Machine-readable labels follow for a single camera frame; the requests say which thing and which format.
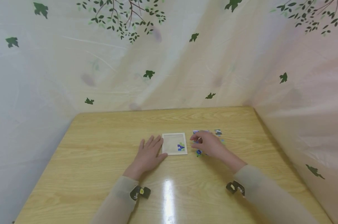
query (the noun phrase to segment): person's left hand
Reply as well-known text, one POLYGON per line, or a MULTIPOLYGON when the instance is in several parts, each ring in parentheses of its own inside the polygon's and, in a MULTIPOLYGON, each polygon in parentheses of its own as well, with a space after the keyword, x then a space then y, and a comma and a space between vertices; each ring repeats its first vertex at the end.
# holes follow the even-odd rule
POLYGON ((167 153, 163 153, 157 156, 160 147, 163 144, 163 139, 160 135, 154 139, 152 135, 144 145, 144 139, 140 142, 137 156, 134 161, 124 172, 124 176, 130 177, 134 180, 139 180, 141 175, 154 169, 161 163, 167 156, 167 153))

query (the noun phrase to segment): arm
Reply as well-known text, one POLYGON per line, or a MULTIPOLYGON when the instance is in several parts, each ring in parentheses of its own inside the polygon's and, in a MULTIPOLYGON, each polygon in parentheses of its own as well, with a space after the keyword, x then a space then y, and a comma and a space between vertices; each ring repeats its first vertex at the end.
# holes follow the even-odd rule
POLYGON ((218 137, 197 132, 190 140, 192 147, 220 159, 234 173, 235 180, 245 188, 245 198, 254 204, 272 223, 318 224, 313 216, 289 193, 268 179, 261 171, 228 151, 218 137))
POLYGON ((129 194, 138 185, 144 172, 154 169, 167 157, 166 153, 157 156, 162 144, 163 139, 160 136, 156 139, 151 136, 145 145, 142 139, 133 163, 118 179, 93 217, 92 224, 126 224, 128 222, 136 204, 129 194))

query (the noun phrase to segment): hand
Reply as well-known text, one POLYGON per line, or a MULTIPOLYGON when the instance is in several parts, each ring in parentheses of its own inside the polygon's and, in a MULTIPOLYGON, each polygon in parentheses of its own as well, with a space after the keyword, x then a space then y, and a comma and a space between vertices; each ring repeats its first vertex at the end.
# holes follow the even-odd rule
POLYGON ((227 150, 220 139, 210 132, 197 132, 190 137, 190 140, 199 142, 192 144, 192 148, 200 149, 207 155, 220 159, 234 174, 247 165, 245 161, 227 150))
POLYGON ((220 139, 210 132, 197 132, 190 137, 190 140, 199 142, 198 144, 192 144, 192 148, 200 149, 205 154, 218 159, 221 159, 228 152, 220 139))
POLYGON ((163 153, 157 156, 160 147, 163 144, 163 139, 160 135, 154 139, 152 135, 144 145, 144 139, 140 142, 137 156, 134 161, 124 172, 124 176, 130 177, 134 180, 139 180, 141 175, 154 169, 161 163, 167 156, 167 153, 163 153))

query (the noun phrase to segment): light wood grain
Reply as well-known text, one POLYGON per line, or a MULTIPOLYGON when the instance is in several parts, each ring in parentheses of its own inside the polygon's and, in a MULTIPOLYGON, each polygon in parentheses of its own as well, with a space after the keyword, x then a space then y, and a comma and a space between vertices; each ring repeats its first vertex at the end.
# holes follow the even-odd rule
POLYGON ((225 186, 232 174, 213 158, 190 150, 193 130, 221 129, 226 146, 297 198, 322 224, 331 223, 272 135, 248 107, 79 114, 21 210, 16 224, 88 223, 142 138, 185 132, 189 153, 169 156, 141 186, 130 223, 268 223, 225 186))

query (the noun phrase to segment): black clip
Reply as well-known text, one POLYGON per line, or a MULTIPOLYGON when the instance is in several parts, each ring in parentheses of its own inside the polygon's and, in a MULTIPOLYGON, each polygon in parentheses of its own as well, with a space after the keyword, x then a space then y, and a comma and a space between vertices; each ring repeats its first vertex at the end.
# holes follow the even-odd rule
POLYGON ((243 196, 245 196, 245 188, 241 184, 236 181, 230 182, 226 185, 226 189, 230 191, 232 194, 235 194, 237 190, 239 190, 243 196))
POLYGON ((138 199, 138 195, 143 196, 144 198, 148 199, 150 196, 151 190, 147 187, 142 188, 141 186, 137 185, 130 193, 130 197, 136 201, 138 199))

